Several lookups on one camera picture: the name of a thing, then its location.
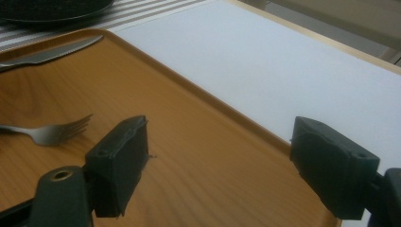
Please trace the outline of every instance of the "knife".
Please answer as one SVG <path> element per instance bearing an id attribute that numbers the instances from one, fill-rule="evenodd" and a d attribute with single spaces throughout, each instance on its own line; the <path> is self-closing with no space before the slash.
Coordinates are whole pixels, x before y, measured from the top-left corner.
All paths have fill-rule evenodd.
<path id="1" fill-rule="evenodd" d="M 36 54 L 32 54 L 26 57 L 22 57 L 16 60 L 11 61 L 3 61 L 0 62 L 0 72 L 4 72 L 6 70 L 23 66 L 23 65 L 32 65 L 32 64 L 40 64 L 48 61 L 52 61 L 68 54 L 74 53 L 76 51 L 81 50 L 95 42 L 99 41 L 103 36 L 95 36 L 93 38 L 85 39 L 82 41 L 78 41 L 72 44 L 66 44 L 60 47 L 52 48 L 49 50 L 44 50 Z"/>

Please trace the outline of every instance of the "metal cutlery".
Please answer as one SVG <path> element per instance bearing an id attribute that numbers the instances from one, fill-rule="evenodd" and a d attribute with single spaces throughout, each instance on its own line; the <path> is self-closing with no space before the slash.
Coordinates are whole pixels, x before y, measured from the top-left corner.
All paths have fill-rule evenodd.
<path id="1" fill-rule="evenodd" d="M 62 142 L 74 137 L 75 135 L 85 131 L 92 114 L 87 115 L 80 120 L 62 124 L 47 125 L 36 129 L 26 129 L 16 126 L 0 125 L 0 133 L 19 132 L 29 135 L 33 142 L 41 146 L 56 146 Z"/>
<path id="2" fill-rule="evenodd" d="M 52 49 L 44 50 L 36 54 L 32 54 L 26 57 L 21 57 L 19 59 L 11 60 L 11 61 L 3 61 L 0 62 L 0 72 L 7 71 L 9 69 L 23 66 L 23 65 L 32 65 L 32 64 L 41 64 L 48 61 L 52 61 L 58 58 L 61 58 L 65 55 L 74 53 L 82 48 L 85 48 L 91 44 L 99 41 L 103 36 L 95 36 L 89 39 L 85 39 L 82 41 L 78 41 L 71 44 L 66 44 L 63 46 L 55 47 Z"/>

